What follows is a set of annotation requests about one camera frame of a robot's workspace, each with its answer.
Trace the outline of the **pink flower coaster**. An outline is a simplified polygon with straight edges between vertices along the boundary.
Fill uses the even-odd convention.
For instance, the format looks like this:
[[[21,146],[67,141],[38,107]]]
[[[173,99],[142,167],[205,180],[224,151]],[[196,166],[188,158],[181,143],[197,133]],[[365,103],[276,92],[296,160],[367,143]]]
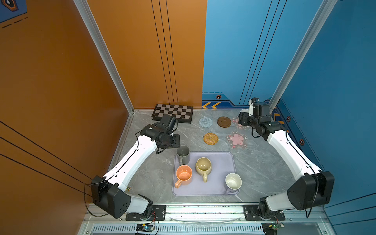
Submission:
[[[247,139],[246,135],[240,134],[238,131],[234,131],[226,136],[230,148],[246,148]]]
[[[239,124],[239,119],[237,117],[233,118],[232,119],[232,122],[234,123],[234,125],[238,128],[238,129],[243,129],[244,126]]]

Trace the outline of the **brown wooden round coaster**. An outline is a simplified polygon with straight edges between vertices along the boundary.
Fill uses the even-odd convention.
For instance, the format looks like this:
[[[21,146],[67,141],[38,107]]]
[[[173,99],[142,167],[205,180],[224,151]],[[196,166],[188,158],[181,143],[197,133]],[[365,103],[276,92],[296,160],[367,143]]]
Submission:
[[[228,128],[231,126],[232,121],[230,118],[222,116],[217,119],[217,124],[222,128]]]

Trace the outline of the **light blue woven coaster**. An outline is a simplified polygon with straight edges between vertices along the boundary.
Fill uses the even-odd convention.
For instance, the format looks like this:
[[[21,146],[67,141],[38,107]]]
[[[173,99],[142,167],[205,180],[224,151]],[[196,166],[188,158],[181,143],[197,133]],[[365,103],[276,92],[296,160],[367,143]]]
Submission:
[[[199,125],[203,128],[209,128],[212,126],[212,120],[209,117],[203,117],[199,120]]]

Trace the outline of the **tan rattan round coaster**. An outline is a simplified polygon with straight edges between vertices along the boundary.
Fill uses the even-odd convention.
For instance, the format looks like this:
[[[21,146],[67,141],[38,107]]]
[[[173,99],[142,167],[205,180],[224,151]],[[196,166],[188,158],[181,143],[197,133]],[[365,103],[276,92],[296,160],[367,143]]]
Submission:
[[[219,137],[215,133],[206,133],[203,136],[203,141],[207,145],[213,146],[218,143]]]

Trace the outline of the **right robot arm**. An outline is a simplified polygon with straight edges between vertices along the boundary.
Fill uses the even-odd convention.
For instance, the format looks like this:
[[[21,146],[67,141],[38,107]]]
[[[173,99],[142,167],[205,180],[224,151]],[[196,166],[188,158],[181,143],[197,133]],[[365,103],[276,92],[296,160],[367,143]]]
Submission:
[[[256,214],[264,220],[275,219],[284,210],[311,210],[330,202],[335,178],[322,171],[292,141],[287,130],[273,121],[267,102],[253,98],[250,107],[239,113],[239,124],[250,126],[252,132],[267,141],[292,172],[295,183],[285,192],[260,199]]]

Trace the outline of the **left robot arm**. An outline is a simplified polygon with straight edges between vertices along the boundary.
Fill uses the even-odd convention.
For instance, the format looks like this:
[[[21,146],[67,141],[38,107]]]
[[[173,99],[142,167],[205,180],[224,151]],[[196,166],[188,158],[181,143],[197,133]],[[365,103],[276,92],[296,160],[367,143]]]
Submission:
[[[125,156],[103,177],[96,176],[90,183],[93,203],[111,215],[120,218],[135,213],[148,219],[153,213],[153,202],[142,195],[129,195],[125,191],[142,165],[153,153],[179,148],[180,136],[175,131],[178,121],[164,114],[159,122],[148,124],[135,134],[136,142]]]

